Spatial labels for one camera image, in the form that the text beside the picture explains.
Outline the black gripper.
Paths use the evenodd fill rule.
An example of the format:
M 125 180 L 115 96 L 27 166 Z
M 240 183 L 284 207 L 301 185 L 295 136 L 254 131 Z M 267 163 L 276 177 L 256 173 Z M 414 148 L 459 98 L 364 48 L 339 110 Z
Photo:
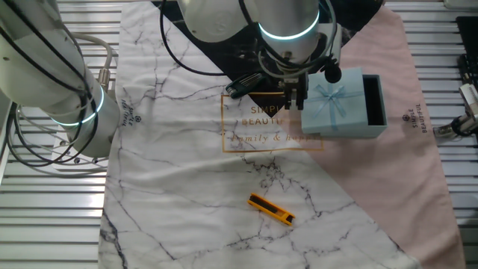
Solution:
M 285 72 L 286 78 L 282 79 L 285 92 L 285 109 L 302 111 L 304 107 L 305 93 L 308 91 L 308 71 L 292 70 Z

